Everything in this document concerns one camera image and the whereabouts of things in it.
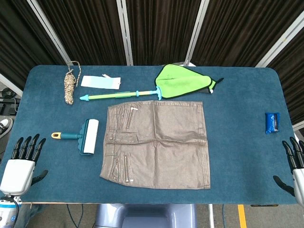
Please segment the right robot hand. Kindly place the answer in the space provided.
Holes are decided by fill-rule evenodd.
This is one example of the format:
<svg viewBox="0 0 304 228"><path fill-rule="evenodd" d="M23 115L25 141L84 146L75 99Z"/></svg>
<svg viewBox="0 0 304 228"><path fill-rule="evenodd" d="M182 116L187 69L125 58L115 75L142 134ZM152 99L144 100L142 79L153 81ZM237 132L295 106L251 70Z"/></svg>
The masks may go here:
<svg viewBox="0 0 304 228"><path fill-rule="evenodd" d="M297 203L304 207L304 142L297 142L294 137L290 137L290 142L293 149L286 141L282 141L285 149L290 171L293 176L294 186L286 185L282 180L274 175L275 183L284 191L295 197Z"/></svg>

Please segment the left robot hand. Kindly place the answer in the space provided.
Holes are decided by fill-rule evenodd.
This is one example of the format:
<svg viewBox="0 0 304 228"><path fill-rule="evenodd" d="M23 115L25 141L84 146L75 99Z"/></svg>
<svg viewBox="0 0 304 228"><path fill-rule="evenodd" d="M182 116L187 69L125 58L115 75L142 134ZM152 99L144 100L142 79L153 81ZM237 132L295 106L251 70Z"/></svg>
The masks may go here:
<svg viewBox="0 0 304 228"><path fill-rule="evenodd" d="M43 180L48 174L48 170L44 170L39 176L34 176L36 164L46 142L46 138L41 141L38 139L39 134L17 140L0 183L0 191L6 197L24 195L32 185Z"/></svg>

